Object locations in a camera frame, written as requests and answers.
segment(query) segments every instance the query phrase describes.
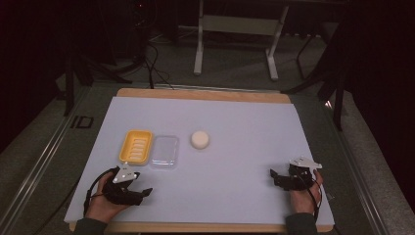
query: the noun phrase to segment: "metal bar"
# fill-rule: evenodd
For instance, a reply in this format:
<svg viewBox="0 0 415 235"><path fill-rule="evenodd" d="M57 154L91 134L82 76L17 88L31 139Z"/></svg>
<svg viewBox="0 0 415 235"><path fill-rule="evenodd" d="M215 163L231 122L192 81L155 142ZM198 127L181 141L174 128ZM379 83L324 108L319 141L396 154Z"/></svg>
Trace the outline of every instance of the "metal bar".
<svg viewBox="0 0 415 235"><path fill-rule="evenodd" d="M272 36L275 34L277 20L250 19L204 15L205 31L223 31Z"/></svg>
<svg viewBox="0 0 415 235"><path fill-rule="evenodd" d="M265 49L266 61L268 63L269 76L271 80L278 79L278 72L277 72L277 67L275 65L274 53L275 53L275 49L277 48L278 40L281 37L281 31L283 30L283 26L284 26L285 18L287 17L288 9L289 9L288 6L284 7L283 12L281 13L281 16L280 16L280 20L275 26L274 40L271 44L271 47Z"/></svg>
<svg viewBox="0 0 415 235"><path fill-rule="evenodd" d="M198 25L198 49L196 50L195 68L193 73L202 73L202 63L204 59L204 0L199 1L199 25Z"/></svg>
<svg viewBox="0 0 415 235"><path fill-rule="evenodd" d="M73 62L72 62L72 56L69 56L67 59L67 62L65 64L66 69L66 77L65 77L65 85L66 85L66 91L65 91L65 98L67 100L67 107L65 109L64 116L66 117L70 110L73 108Z"/></svg>
<svg viewBox="0 0 415 235"><path fill-rule="evenodd" d="M331 111L328 109L325 110L326 119L332 123L333 132L339 137L339 143L343 152L346 155L346 167L350 174L350 179L353 182L354 187L356 188L357 196L362 204L364 211L366 212L367 218L370 225L372 226L373 232L378 235L388 235L389 231L384 224L381 215L378 212L378 209L373 201L373 198L368 190L366 182L364 181L363 175L360 169L357 166L356 160L354 159L353 153L350 151L346 138L339 132L336 131L334 123L331 121Z"/></svg>
<svg viewBox="0 0 415 235"><path fill-rule="evenodd" d="M89 88L81 87L78 94L79 98L77 99L76 105L74 106L73 110L69 113L67 117L63 117L60 125L54 132L48 144L46 145L36 164L34 165L32 170L26 176L25 180L20 186L12 203L9 205L9 207L6 209L6 212L3 214L0 220L0 234L8 235L11 233L16 221L22 214L25 205L27 204L34 190L36 189L37 184L40 182L43 173L47 169L49 162L51 162L54 158L55 153L58 150L69 128L70 121L73 119L74 111L79 106L80 102L88 92Z"/></svg>

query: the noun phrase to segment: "metal frame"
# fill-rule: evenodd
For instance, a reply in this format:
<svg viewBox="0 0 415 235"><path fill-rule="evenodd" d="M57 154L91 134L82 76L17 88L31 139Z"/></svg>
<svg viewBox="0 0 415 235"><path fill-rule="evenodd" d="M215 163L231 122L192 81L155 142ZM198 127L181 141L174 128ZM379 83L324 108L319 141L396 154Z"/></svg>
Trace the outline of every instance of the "metal frame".
<svg viewBox="0 0 415 235"><path fill-rule="evenodd" d="M288 13L288 6L285 6L279 21L266 19L248 19L234 17L220 17L204 15L204 0L199 0L199 25L198 25L198 48L196 50L195 75L202 74L202 63L204 56L204 30L225 31L237 33L250 33L273 36L273 42L265 50L266 61L269 68L269 75L272 80L278 79L278 72L275 66L274 53L281 36L285 18Z"/></svg>
<svg viewBox="0 0 415 235"><path fill-rule="evenodd" d="M83 98L87 95L88 92L89 88L81 88L75 106L73 107L73 109L67 117L63 117L60 125L51 137L49 143L47 144L42 154L39 156L36 163L34 164L34 167L22 182L18 192L13 198L13 202L9 205L9 207L1 217L0 234L8 235L12 232L12 229L16 221L23 212L24 207L26 206L32 193L36 189L37 184L42 179L43 173L46 171L49 162L51 162L54 158L56 151L58 150L62 140L64 139L64 136L67 133L67 130L69 129L69 126L73 120L74 111L77 109L80 102L83 100Z"/></svg>

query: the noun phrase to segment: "cable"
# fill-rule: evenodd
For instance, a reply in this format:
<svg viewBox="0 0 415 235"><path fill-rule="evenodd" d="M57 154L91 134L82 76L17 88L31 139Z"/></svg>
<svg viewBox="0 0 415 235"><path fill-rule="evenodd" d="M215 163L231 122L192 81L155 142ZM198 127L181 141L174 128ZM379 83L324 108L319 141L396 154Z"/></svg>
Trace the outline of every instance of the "cable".
<svg viewBox="0 0 415 235"><path fill-rule="evenodd" d="M150 46L151 48L153 48L156 51L156 57L153 60L153 64L155 64L157 58L159 57L159 50L155 46L153 46L151 43L148 43L148 46Z"/></svg>
<svg viewBox="0 0 415 235"><path fill-rule="evenodd" d="M311 196L311 199L312 199L313 204L314 204L314 220L317 221L318 213L320 211L321 202L323 201L323 195L322 195L321 187L317 183L317 181L315 181L314 179L312 179L312 181L314 181L314 183L317 184L318 189L320 190L320 203L317 205L317 201L315 200L314 195L312 195L311 190L307 187L305 181L300 176L299 170L297 168L296 168L296 173L297 173L297 177L301 180L302 184L306 187L308 194Z"/></svg>
<svg viewBox="0 0 415 235"><path fill-rule="evenodd" d="M33 233L33 235L39 234L46 227L46 225L52 220L52 218L58 213L58 211L64 206L64 203L69 199L70 195L73 193L76 186L78 185L79 180L80 180L80 177L76 180L76 182L70 188L64 200L59 204L59 206L55 209L55 211L53 211L52 214L49 215L49 217L42 223L42 225Z"/></svg>
<svg viewBox="0 0 415 235"><path fill-rule="evenodd" d="M89 203L91 200L91 194L92 194L92 190L95 187L95 184L98 183L98 181L107 173L112 172L113 170L115 170L116 168L111 168L111 169L107 169L106 171L104 171L102 174L100 174L100 176L98 176L95 181L92 183L91 187L89 188L89 190L86 192L86 198L85 198L85 202L83 203L83 215L86 215L86 212L88 211L89 208Z"/></svg>
<svg viewBox="0 0 415 235"><path fill-rule="evenodd" d="M157 18L159 17L159 7L157 5L157 1L146 1L145 2L145 4L147 4L149 2L153 2L154 3L154 18L153 18L153 20L150 23L147 23L147 24L146 24L146 22L149 20L148 17L149 17L149 8L150 8L150 6L145 5L145 4L142 4L142 3L139 3L139 2L140 1L133 1L133 3L134 4L137 4L137 5L133 5L133 8L130 8L130 10L131 10L133 16L135 17L136 22L137 22L135 24L135 27L137 29L138 28L139 29L150 28L150 27L152 27L156 23ZM139 9L145 9L146 11L144 13L140 13L137 10L137 8L139 8Z"/></svg>
<svg viewBox="0 0 415 235"><path fill-rule="evenodd" d="M342 233L340 232L339 228L336 226L336 224L334 225L335 231L339 234L342 235Z"/></svg>
<svg viewBox="0 0 415 235"><path fill-rule="evenodd" d="M168 80L170 79L170 74L168 74L165 71L157 70L156 68L155 68L155 72L157 73L157 75L161 78L161 80L165 84L167 84L172 90L174 90L174 87L168 82ZM167 75L167 78L162 77L161 74L160 74L160 72L166 74Z"/></svg>
<svg viewBox="0 0 415 235"><path fill-rule="evenodd" d="M146 65L147 65L147 70L149 71L149 83L150 83L150 88L151 89L154 89L155 88L155 84L154 84L154 82L153 82L153 76L152 76L152 73L153 73L153 68L154 68L154 63L151 65L151 66L149 66L149 63L147 62L148 60L146 59Z"/></svg>

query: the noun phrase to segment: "clear plastic container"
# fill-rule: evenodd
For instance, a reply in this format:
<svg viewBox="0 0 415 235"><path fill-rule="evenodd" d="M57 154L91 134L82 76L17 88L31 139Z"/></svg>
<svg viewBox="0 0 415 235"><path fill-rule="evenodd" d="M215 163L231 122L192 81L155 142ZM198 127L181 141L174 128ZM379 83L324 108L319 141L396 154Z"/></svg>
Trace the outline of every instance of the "clear plastic container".
<svg viewBox="0 0 415 235"><path fill-rule="evenodd" d="M179 138L159 135L154 138L150 166L156 169L174 169L177 165Z"/></svg>

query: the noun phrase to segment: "gray carpet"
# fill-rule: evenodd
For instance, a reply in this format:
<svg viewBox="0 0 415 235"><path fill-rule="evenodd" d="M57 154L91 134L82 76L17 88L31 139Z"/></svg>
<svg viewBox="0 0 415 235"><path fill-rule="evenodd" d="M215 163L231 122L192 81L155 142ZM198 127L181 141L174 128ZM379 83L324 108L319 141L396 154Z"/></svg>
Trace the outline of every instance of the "gray carpet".
<svg viewBox="0 0 415 235"><path fill-rule="evenodd" d="M183 37L176 45L164 43L165 39L162 37L155 39L158 41L153 43L158 49L158 59L155 63L158 72L153 73L153 78L159 84L164 83L160 87L169 87L163 81L166 80L176 88L186 85L272 91L290 88L302 82L295 63L297 51L304 42L302 39L286 36L280 40L276 52L280 79L271 81L264 55L264 48L269 43L268 38L256 37L254 42L250 43L240 42L241 40L236 42L235 38L231 38L231 42L228 42L229 36L227 40L224 40L221 34L211 34L207 38L203 73L200 76L193 75L196 54L194 35ZM301 58L305 72L310 72L323 52L324 46L319 39L310 43ZM149 47L149 60L152 61L155 57L156 51ZM149 74L145 67L127 72L122 76L134 81L130 85L132 87L148 86L146 82ZM98 74L96 74L96 79L94 86L85 92L86 96L82 98L79 107L71 117L62 118L65 108L62 101L51 102L22 135L2 153L0 182L3 187L0 188L0 210L4 212L12 202L26 173L42 154L60 124L62 122L71 124L76 116L94 118L91 128L70 128L69 126L66 128L59 148L11 234L33 234L59 207L83 171L111 97L120 87L125 86L116 84ZM311 152L315 160L325 166L322 173L325 175L324 185L329 194L327 200L330 200L335 221L342 234L378 234L372 229L373 222L368 219L370 216L362 206L361 195L355 184L353 173L356 169L349 166L350 155L352 160L358 164L359 175L362 174L365 185L368 185L370 197L373 197L376 209L379 210L388 233L414 234L413 212L408 210L373 136L355 108L351 97L346 94L343 110L345 130L340 133L331 123L331 111L316 100L315 94L318 88L319 84L291 98L298 108ZM379 178L386 178L386 181L377 180ZM68 225L63 222L68 204L69 202L64 203L40 234L70 234Z"/></svg>

